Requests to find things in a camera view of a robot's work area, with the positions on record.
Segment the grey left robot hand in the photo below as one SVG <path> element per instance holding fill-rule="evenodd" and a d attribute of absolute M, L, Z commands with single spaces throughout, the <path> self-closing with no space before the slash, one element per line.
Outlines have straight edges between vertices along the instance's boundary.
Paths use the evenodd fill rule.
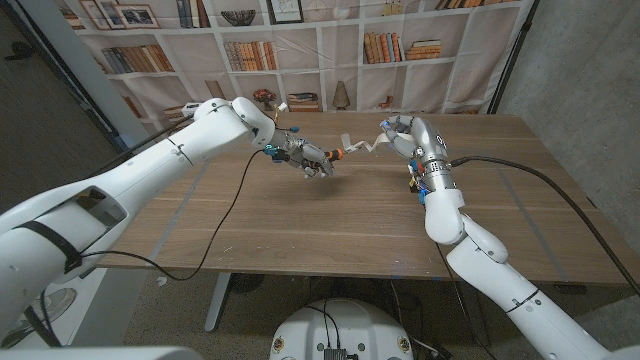
<path fill-rule="evenodd" d="M 334 167 L 327 154 L 302 139 L 286 140 L 283 145 L 274 147 L 271 158 L 275 163 L 286 163 L 301 170 L 306 178 L 334 175 Z"/>

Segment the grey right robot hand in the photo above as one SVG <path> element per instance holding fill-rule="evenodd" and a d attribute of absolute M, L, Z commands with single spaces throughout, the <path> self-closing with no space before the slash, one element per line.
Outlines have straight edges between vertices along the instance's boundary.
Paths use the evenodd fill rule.
<path fill-rule="evenodd" d="M 429 192 L 456 188 L 444 139 L 427 120 L 397 115 L 383 120 L 380 128 L 401 157 L 416 161 L 419 177 Z"/>

